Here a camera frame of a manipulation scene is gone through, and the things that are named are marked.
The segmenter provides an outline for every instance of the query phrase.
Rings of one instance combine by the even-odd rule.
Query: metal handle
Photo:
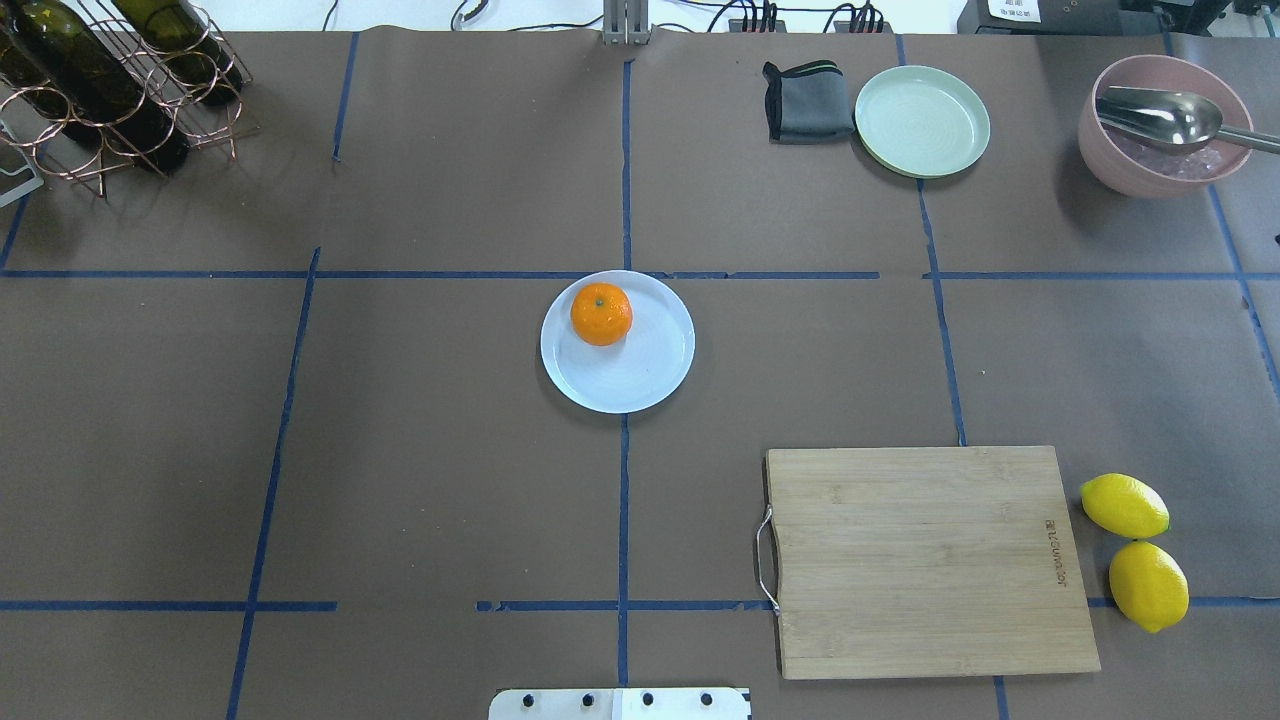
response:
[[[1219,128],[1216,137],[1219,140],[1225,140],[1231,145],[1243,145],[1254,150],[1262,150],[1263,152],[1275,152],[1280,155],[1280,137],[1274,135],[1222,126]]]
[[[755,580],[760,583],[760,589],[764,591],[764,597],[769,598],[769,605],[773,606],[773,615],[781,616],[782,607],[778,606],[778,601],[773,598],[773,593],[764,584],[764,561],[760,553],[760,534],[764,533],[764,527],[769,524],[773,519],[773,506],[769,505],[764,509],[764,519],[760,520],[760,527],[755,529]]]

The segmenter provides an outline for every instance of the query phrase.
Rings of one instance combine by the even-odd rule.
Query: bowl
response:
[[[1093,81],[1076,131],[1084,164],[1111,190],[1132,197],[1176,197],[1230,176],[1249,159],[1249,149],[1215,140],[1208,147],[1217,151],[1221,163],[1206,177],[1179,178],[1143,167],[1116,145],[1112,133],[1119,136],[1120,131],[1105,128],[1098,120],[1094,100],[1112,85],[1196,92],[1217,102],[1222,109],[1222,124],[1253,129],[1253,119],[1240,96],[1204,68],[1167,55],[1133,55],[1117,60]]]

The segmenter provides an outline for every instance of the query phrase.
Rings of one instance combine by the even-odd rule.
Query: plate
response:
[[[613,283],[631,301],[631,332],[599,347],[577,337],[570,306],[584,287]],[[600,413],[635,413],[675,392],[694,363],[694,320],[669,287],[631,270],[604,270],[566,287],[543,319],[543,366],[570,400]]]
[[[863,146],[886,168],[941,178],[974,164],[991,117],[972,87],[937,68],[901,65],[867,81],[854,104]]]

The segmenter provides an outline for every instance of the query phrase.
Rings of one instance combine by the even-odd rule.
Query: spoon handle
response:
[[[1222,126],[1219,128],[1215,136],[1219,140],[1225,140],[1231,145],[1243,145],[1245,147],[1252,147],[1254,150],[1262,150],[1263,152],[1275,152],[1280,155],[1280,137],[1274,135],[1265,135],[1261,132],[1253,132],[1244,128],[1233,128],[1230,126]]]

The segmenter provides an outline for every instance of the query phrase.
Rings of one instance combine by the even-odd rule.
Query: gray cloth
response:
[[[790,70],[764,64],[769,87],[764,114],[769,138],[783,145],[845,140],[854,133],[849,83],[831,60],[814,60]]]

